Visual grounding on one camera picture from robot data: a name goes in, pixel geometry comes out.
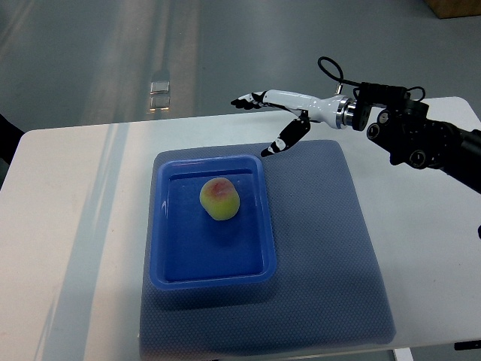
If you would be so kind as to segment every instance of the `blue mat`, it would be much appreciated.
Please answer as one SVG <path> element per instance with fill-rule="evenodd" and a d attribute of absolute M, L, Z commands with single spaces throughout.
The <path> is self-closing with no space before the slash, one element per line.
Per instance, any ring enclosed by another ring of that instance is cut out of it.
<path fill-rule="evenodd" d="M 261 159 L 277 253 L 269 281 L 176 291 L 160 291 L 150 283 L 159 166 L 177 159 L 259 156 L 265 147 L 173 150 L 156 157 L 141 301 L 142 359 L 218 359 L 393 339 L 383 279 L 335 141 L 302 141 Z"/>

